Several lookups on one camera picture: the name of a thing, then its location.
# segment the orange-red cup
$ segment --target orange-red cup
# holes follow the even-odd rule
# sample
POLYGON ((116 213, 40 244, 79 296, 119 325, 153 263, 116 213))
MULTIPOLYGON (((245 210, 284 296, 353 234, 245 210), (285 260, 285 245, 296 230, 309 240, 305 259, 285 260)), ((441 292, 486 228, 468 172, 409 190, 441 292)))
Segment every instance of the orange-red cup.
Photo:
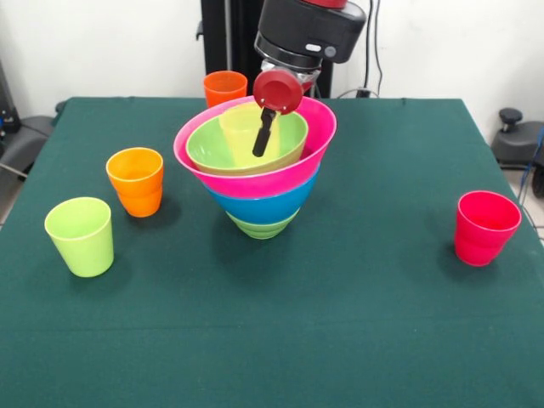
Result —
POLYGON ((217 71, 204 78, 207 107, 247 95, 247 78, 240 72, 217 71))
POLYGON ((133 147, 117 152, 105 165, 121 204, 133 217, 149 217, 161 206, 164 161, 152 149, 133 147))

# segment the red cup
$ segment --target red cup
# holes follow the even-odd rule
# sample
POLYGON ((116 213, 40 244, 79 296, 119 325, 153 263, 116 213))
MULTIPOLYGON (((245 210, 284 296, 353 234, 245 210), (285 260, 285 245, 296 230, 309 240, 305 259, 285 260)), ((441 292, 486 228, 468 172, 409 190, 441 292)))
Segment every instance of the red cup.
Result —
POLYGON ((471 191, 457 204, 456 254, 465 264, 495 259, 521 224, 521 211, 504 195, 471 191))

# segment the bowl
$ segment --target bowl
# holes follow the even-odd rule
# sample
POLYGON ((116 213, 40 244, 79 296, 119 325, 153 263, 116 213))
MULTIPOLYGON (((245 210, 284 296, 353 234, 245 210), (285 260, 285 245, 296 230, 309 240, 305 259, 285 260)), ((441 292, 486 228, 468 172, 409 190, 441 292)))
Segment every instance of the bowl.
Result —
POLYGON ((304 204, 314 187, 317 174, 296 189, 263 198, 234 198, 208 188, 215 201, 231 216, 251 224, 274 224, 291 217, 304 204))
POLYGON ((204 122, 190 135, 187 155, 200 171, 225 176, 267 173, 297 162, 308 123, 298 113, 276 117, 266 151, 256 157, 252 150, 262 126, 261 112, 251 102, 204 122))
POLYGON ((247 235, 251 236, 256 240, 269 240, 274 238, 281 231, 283 231, 287 225, 297 216, 298 212, 295 212, 291 217, 280 221, 279 223, 274 224, 251 224, 242 221, 236 217, 233 217, 227 212, 227 215, 232 219, 235 224, 245 232, 247 235))
POLYGON ((214 106, 188 121, 178 132, 173 143, 173 152, 178 161, 200 181, 216 193, 236 198, 261 198, 276 196, 297 188, 317 170, 321 159, 331 143, 337 129, 337 120, 332 110, 316 99, 303 98, 297 113, 309 125, 308 137, 299 161, 269 173, 251 176, 218 176, 201 172, 187 155, 185 145, 189 136, 204 122, 227 109, 253 100, 252 96, 240 98, 214 106))

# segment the metal pole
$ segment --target metal pole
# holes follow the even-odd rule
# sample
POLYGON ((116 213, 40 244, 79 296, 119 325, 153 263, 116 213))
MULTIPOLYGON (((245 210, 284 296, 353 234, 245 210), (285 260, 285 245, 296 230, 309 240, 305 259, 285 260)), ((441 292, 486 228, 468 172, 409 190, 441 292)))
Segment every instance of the metal pole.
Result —
POLYGON ((7 164, 3 164, 3 163, 0 163, 0 168, 3 168, 4 170, 8 170, 9 172, 13 173, 13 174, 16 174, 22 178, 27 178, 28 175, 27 174, 24 174, 23 172, 20 172, 19 170, 13 168, 13 167, 10 167, 8 166, 7 164))
POLYGON ((224 0, 224 28, 227 46, 227 70, 232 71, 232 11, 230 0, 224 0))

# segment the lime green cup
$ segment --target lime green cup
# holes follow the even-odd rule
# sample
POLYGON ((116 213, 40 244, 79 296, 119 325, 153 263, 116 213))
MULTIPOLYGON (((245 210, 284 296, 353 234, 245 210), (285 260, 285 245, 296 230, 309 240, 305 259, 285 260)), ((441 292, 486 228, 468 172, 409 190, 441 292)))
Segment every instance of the lime green cup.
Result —
POLYGON ((113 264, 110 207, 92 197, 61 202, 45 218, 45 230, 76 276, 93 278, 113 264))

